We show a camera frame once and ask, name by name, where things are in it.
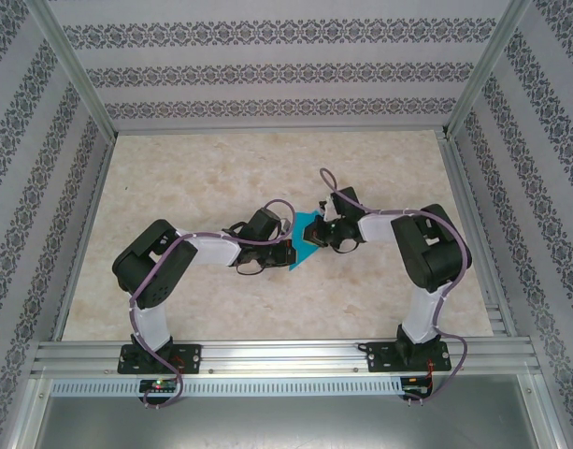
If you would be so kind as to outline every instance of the beige marble surface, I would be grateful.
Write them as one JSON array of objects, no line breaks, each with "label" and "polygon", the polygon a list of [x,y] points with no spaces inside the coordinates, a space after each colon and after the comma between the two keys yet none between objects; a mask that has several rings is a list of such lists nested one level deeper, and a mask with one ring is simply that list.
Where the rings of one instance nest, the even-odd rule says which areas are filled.
[{"label": "beige marble surface", "polygon": [[[432,132],[120,137],[64,340],[129,338],[128,297],[111,264],[151,222],[219,230],[275,197],[312,211],[328,194],[320,167],[329,167],[340,186],[352,185],[369,207],[437,202],[460,226]],[[166,302],[168,324],[178,340],[393,337],[410,288],[395,244],[387,243],[346,255],[319,250],[291,272],[274,268],[256,277],[192,267]],[[492,335],[473,268],[451,295],[441,326]]]}]

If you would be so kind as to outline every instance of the patterned wallpaper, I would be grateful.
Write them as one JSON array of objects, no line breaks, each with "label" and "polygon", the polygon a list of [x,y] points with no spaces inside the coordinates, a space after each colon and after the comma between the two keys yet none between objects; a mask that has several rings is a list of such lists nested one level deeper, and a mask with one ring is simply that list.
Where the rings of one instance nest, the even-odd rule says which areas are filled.
[{"label": "patterned wallpaper", "polygon": [[109,145],[21,1],[0,0],[0,444],[49,340]]},{"label": "patterned wallpaper", "polygon": [[50,6],[115,126],[126,131],[442,125],[507,2]]},{"label": "patterned wallpaper", "polygon": [[456,141],[573,447],[573,1],[530,5]]}]

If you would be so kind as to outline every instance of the black mounting bracket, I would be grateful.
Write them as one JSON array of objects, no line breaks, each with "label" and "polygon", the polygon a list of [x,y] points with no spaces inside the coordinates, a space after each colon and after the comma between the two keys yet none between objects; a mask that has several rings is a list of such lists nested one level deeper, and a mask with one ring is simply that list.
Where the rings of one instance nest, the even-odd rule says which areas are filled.
[{"label": "black mounting bracket", "polygon": [[370,341],[357,347],[366,353],[369,372],[427,371],[430,361],[433,371],[452,369],[448,345],[439,335],[426,343],[415,344],[408,339],[402,326],[398,326],[396,341]]},{"label": "black mounting bracket", "polygon": [[[171,374],[167,367],[159,363],[145,351],[131,336],[132,344],[124,344],[118,362],[119,374]],[[201,366],[200,344],[175,344],[172,339],[156,354],[182,374],[198,374]]]}]

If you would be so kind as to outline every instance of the blue object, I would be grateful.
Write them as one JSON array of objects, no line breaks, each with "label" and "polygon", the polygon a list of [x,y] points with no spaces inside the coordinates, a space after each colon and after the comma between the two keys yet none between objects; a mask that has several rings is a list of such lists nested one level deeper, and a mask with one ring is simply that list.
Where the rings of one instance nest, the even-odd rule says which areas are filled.
[{"label": "blue object", "polygon": [[320,215],[319,212],[297,212],[296,221],[293,229],[293,247],[296,249],[296,263],[290,265],[289,270],[298,267],[301,262],[320,249],[319,246],[313,245],[303,240],[305,228],[315,221],[315,217]]}]

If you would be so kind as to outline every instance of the wire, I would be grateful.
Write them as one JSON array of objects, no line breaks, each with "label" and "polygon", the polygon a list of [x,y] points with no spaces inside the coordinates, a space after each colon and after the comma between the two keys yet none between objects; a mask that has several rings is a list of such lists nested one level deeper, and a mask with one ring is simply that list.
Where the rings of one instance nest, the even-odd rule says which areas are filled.
[{"label": "wire", "polygon": [[437,324],[437,322],[439,320],[439,315],[442,311],[442,308],[444,307],[444,303],[446,302],[446,298],[447,298],[448,294],[451,292],[451,290],[456,285],[458,285],[458,283],[465,276],[467,266],[468,266],[468,254],[466,252],[465,241],[463,240],[461,235],[458,233],[458,231],[454,228],[454,226],[452,226],[446,220],[438,217],[437,215],[435,215],[433,213],[426,212],[425,210],[414,210],[414,209],[404,209],[404,210],[370,209],[366,206],[363,206],[361,203],[354,201],[353,199],[347,197],[346,195],[342,194],[341,192],[339,192],[337,189],[336,177],[327,168],[325,168],[325,167],[320,168],[320,176],[322,177],[323,182],[325,182],[325,184],[330,188],[330,190],[332,190],[332,192],[335,195],[340,196],[345,201],[348,201],[353,206],[355,206],[361,210],[364,210],[367,213],[377,213],[379,215],[421,215],[421,216],[429,218],[430,220],[433,220],[436,223],[438,223],[439,225],[442,225],[443,227],[445,227],[446,230],[452,234],[452,236],[454,237],[454,239],[456,240],[456,242],[459,245],[459,249],[461,251],[461,258],[462,258],[461,271],[458,273],[458,276],[456,277],[456,279],[454,279],[454,281],[452,281],[452,283],[449,286],[447,286],[444,289],[444,291],[442,292],[442,295],[440,296],[439,301],[437,302],[436,310],[434,311],[434,317],[432,319],[432,325],[434,326],[434,329],[436,330],[436,332],[439,335],[441,335],[442,337],[444,337],[445,339],[459,340],[463,344],[463,354],[461,355],[461,359],[459,360],[456,367],[454,367],[454,369],[452,370],[451,375],[448,376],[448,378],[444,381],[444,383],[429,398],[425,398],[425,399],[421,399],[421,400],[416,398],[412,401],[413,403],[421,403],[423,405],[424,402],[428,402],[428,401],[436,398],[445,388],[447,388],[450,385],[450,382],[454,379],[454,377],[456,376],[458,371],[460,371],[461,368],[463,367],[463,364],[465,363],[465,360],[466,360],[466,355],[468,353],[468,344],[466,343],[466,340],[463,337],[461,337],[460,335],[449,334],[448,332],[444,332],[444,331],[440,330],[440,328]]},{"label": "wire", "polygon": [[152,391],[151,389],[147,390],[145,392],[145,394],[143,395],[143,403],[145,404],[145,408],[155,408],[155,409],[162,409],[164,407],[168,407],[170,405],[172,405],[174,402],[176,402],[177,400],[180,399],[180,397],[182,396],[182,392],[184,391],[184,380],[182,379],[182,375],[180,374],[179,370],[176,369],[176,367],[174,367],[172,364],[170,364],[169,362],[167,362],[165,359],[163,359],[161,356],[159,356],[155,351],[153,351],[153,349],[147,344],[147,342],[141,337],[140,332],[138,330],[138,324],[136,323],[136,300],[138,299],[138,297],[140,297],[140,295],[143,293],[143,291],[145,290],[145,288],[147,288],[147,285],[149,285],[149,283],[151,282],[151,280],[153,279],[153,277],[155,276],[155,274],[157,273],[157,271],[159,271],[159,268],[164,264],[165,260],[167,259],[167,257],[174,251],[174,249],[176,249],[176,247],[178,245],[180,245],[181,242],[183,242],[184,240],[187,239],[192,239],[194,237],[211,237],[214,239],[224,239],[224,240],[230,240],[236,243],[244,243],[247,245],[258,245],[258,246],[267,246],[267,245],[273,245],[275,243],[278,243],[284,239],[286,239],[288,236],[290,236],[293,233],[294,230],[294,223],[296,221],[296,211],[294,210],[294,207],[292,204],[290,204],[288,201],[284,200],[284,199],[272,199],[271,201],[269,201],[267,204],[265,204],[265,207],[269,207],[272,204],[285,204],[288,209],[290,209],[290,212],[293,216],[293,220],[292,220],[292,225],[290,226],[290,228],[281,236],[278,235],[275,239],[272,240],[268,240],[268,241],[255,241],[255,240],[246,240],[246,239],[239,239],[237,237],[233,237],[230,235],[226,235],[226,234],[219,234],[216,232],[197,232],[197,233],[189,233],[189,234],[184,234],[183,236],[178,237],[177,239],[175,239],[168,247],[167,249],[164,251],[164,253],[162,254],[162,256],[159,258],[159,260],[155,263],[155,265],[153,266],[153,268],[151,269],[151,271],[149,272],[149,274],[145,277],[145,279],[143,280],[143,282],[138,286],[138,288],[135,290],[135,292],[133,293],[133,295],[130,297],[129,301],[128,301],[128,305],[129,305],[129,317],[130,317],[130,324],[134,330],[134,335],[135,335],[135,340],[138,342],[138,344],[140,344],[140,346],[147,351],[155,360],[157,360],[159,363],[161,363],[163,366],[165,366],[166,368],[168,368],[170,371],[172,371],[172,373],[174,373],[176,375],[176,380],[179,383],[179,391],[178,393],[173,396],[172,398],[168,399],[166,402],[162,403],[162,404],[150,404],[147,402],[147,396],[149,395],[149,393]]},{"label": "wire", "polygon": [[432,362],[432,359],[430,358],[429,360],[427,360],[427,378],[429,379],[429,386],[427,388],[431,388],[432,386],[434,386],[434,362]]},{"label": "wire", "polygon": [[170,362],[173,362],[173,361],[180,363],[179,368],[184,368],[186,366],[186,363],[184,363],[184,360],[182,360],[177,355],[174,355],[172,358],[170,358]]},{"label": "wire", "polygon": [[258,271],[255,271],[254,273],[243,273],[242,271],[238,270],[238,267],[240,267],[240,265],[236,266],[236,273],[238,273],[241,276],[257,276],[258,274],[261,274],[265,271],[265,267],[261,267]]},{"label": "wire", "polygon": [[340,250],[337,250],[337,249],[334,248],[334,247],[332,247],[332,249],[333,249],[336,253],[338,253],[338,254],[348,254],[348,253],[352,253],[354,250],[356,250],[356,249],[359,247],[359,242],[358,242],[358,241],[355,241],[355,243],[356,243],[356,244],[354,245],[354,248],[352,248],[351,250],[348,250],[348,251],[340,251]]}]

